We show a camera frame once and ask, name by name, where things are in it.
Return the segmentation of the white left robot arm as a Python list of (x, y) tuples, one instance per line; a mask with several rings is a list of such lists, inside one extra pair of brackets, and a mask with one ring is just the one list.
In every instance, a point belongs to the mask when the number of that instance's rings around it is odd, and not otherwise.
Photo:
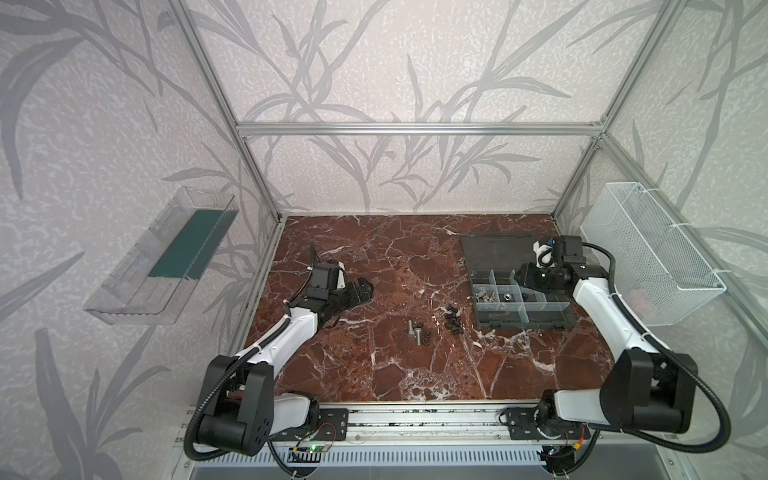
[(254, 456), (286, 430), (316, 428), (316, 401), (274, 392), (278, 374), (306, 342), (342, 313), (373, 299), (365, 279), (345, 279), (336, 261), (309, 268), (302, 286), (282, 303), (282, 316), (262, 337), (207, 366), (194, 413), (183, 437), (184, 454), (202, 462), (228, 453)]

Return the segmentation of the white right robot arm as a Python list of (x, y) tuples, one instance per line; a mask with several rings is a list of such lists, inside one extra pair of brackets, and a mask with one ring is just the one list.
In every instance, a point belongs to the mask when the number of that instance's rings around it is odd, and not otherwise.
[[(535, 259), (515, 279), (541, 293), (568, 294), (589, 315), (614, 364), (603, 384), (582, 390), (548, 390), (537, 406), (538, 429), (551, 436), (568, 424), (619, 432), (669, 450), (705, 454), (727, 445), (732, 421), (715, 391), (687, 354), (673, 352), (635, 315), (616, 287), (615, 257), (578, 236), (533, 245)], [(714, 436), (697, 444), (664, 439), (688, 431), (701, 392), (718, 418)]]

